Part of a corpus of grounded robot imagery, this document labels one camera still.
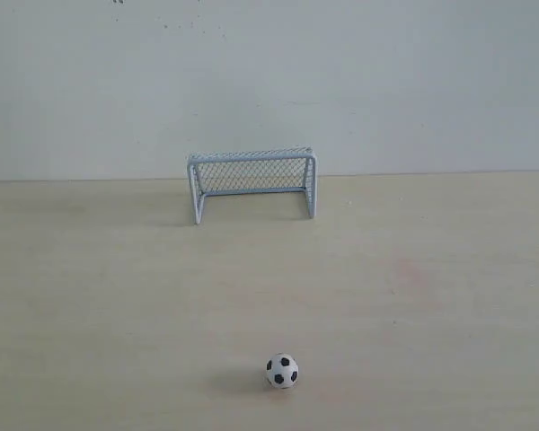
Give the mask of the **black and white soccer ball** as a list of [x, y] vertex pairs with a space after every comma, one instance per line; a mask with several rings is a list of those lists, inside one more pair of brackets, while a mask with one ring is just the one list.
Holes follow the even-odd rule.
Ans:
[[266, 379], [273, 388], [292, 388], [298, 376], [298, 364], [290, 354], [277, 353], [266, 364]]

